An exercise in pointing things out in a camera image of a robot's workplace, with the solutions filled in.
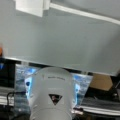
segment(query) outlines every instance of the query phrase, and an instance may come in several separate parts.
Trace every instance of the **white ceiling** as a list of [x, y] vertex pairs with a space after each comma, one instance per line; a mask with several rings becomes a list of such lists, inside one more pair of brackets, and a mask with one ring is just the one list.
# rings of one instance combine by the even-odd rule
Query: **white ceiling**
[[[53, 2], [120, 16], [118, 0]], [[112, 23], [53, 9], [39, 18], [15, 11], [12, 0], [0, 0], [0, 43], [9, 59], [115, 74], [120, 69], [119, 33], [120, 26]]]

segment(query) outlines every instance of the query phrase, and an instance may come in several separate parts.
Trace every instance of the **blurry object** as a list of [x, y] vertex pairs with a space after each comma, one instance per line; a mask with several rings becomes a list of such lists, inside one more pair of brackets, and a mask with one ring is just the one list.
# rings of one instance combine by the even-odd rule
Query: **blurry object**
[[3, 52], [2, 47], [0, 47], [0, 56], [2, 56], [2, 52]]
[[108, 75], [94, 74], [90, 87], [108, 91], [113, 86], [112, 80]]

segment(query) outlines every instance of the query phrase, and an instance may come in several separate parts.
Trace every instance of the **white plastic part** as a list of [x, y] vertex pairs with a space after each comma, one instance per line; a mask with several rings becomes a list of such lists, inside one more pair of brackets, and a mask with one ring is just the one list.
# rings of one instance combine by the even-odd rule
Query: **white plastic part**
[[[68, 71], [48, 67], [40, 70], [35, 76], [29, 99], [31, 108], [30, 120], [72, 120], [71, 110], [75, 107], [74, 80]], [[52, 99], [61, 96], [57, 104]]]
[[16, 10], [36, 15], [43, 16], [44, 0], [15, 0]]
[[54, 3], [50, 3], [50, 8], [57, 9], [57, 10], [64, 11], [64, 12], [68, 12], [68, 13], [72, 13], [72, 14], [76, 14], [79, 16], [89, 17], [89, 18], [107, 21], [107, 22], [111, 22], [111, 23], [120, 25], [120, 20], [106, 17], [106, 16], [102, 16], [102, 15], [98, 15], [98, 14], [94, 14], [94, 13], [89, 13], [89, 12], [85, 12], [85, 11], [81, 11], [81, 10], [76, 10], [76, 9], [64, 7], [61, 5], [54, 4]]

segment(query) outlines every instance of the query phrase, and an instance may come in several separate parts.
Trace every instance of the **white wall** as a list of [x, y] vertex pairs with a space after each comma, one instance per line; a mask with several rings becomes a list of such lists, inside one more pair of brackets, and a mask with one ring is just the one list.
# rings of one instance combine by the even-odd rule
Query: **white wall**
[[0, 0], [5, 57], [114, 74], [120, 69], [120, 26], [51, 9], [43, 18]]

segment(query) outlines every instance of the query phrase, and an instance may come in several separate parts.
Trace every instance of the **white pipe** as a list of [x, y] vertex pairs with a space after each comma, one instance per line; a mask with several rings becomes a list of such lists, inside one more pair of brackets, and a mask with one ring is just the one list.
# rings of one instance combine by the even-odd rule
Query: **white pipe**
[[93, 13], [89, 13], [89, 12], [85, 12], [85, 11], [81, 11], [81, 10], [76, 10], [76, 9], [72, 9], [72, 8], [68, 8], [68, 7], [64, 7], [61, 5], [54, 4], [54, 3], [50, 3], [50, 8], [120, 25], [120, 21], [117, 19], [102, 16], [102, 15], [97, 15], [97, 14], [93, 14]]

